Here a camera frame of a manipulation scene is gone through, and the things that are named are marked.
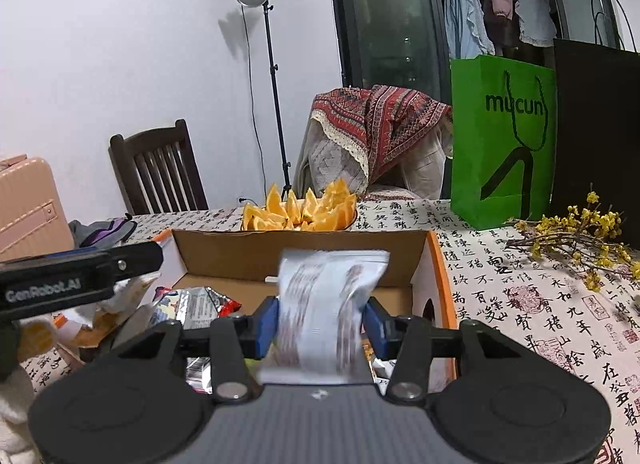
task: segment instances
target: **gray ribbed panel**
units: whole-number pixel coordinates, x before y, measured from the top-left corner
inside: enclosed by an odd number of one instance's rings
[[[317,390],[329,395],[314,399]],[[166,464],[471,464],[418,408],[393,406],[375,385],[267,386],[260,399],[217,411]]]

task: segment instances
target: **box flap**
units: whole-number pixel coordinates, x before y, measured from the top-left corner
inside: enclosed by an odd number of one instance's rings
[[[389,251],[381,287],[410,285],[425,246],[426,231],[311,233],[299,231],[174,231],[178,249],[192,275],[264,282],[278,274],[284,249]]]

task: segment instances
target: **pink suitcase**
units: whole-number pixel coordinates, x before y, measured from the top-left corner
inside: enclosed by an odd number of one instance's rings
[[[0,170],[0,261],[73,249],[49,164],[20,155]]]

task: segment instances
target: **black bag handle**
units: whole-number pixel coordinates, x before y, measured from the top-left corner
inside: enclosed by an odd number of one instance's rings
[[[536,76],[536,82],[538,82],[538,89],[540,91],[540,99],[542,101],[543,109],[545,110],[545,129],[542,132],[542,141],[540,143],[540,146],[537,149],[533,149],[533,148],[529,147],[528,145],[526,145],[524,143],[524,141],[522,139],[520,139],[520,136],[518,136],[518,126],[516,125],[515,103],[514,103],[513,96],[511,95],[511,74],[509,73],[509,71],[507,69],[504,70],[504,77],[505,77],[506,84],[507,84],[507,97],[509,98],[509,101],[511,102],[511,123],[513,125],[513,136],[516,138],[516,140],[518,141],[518,143],[520,145],[522,145],[523,147],[531,150],[531,152],[539,152],[545,147],[545,144],[546,144],[546,130],[549,127],[549,109],[546,106],[545,94],[544,94],[544,91],[542,90],[542,82],[540,81],[540,77]]]

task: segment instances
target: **chair backrest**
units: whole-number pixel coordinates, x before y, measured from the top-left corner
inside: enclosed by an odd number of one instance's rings
[[[177,120],[175,127],[147,130],[127,139],[118,134],[110,144],[134,214],[209,208],[185,120]]]

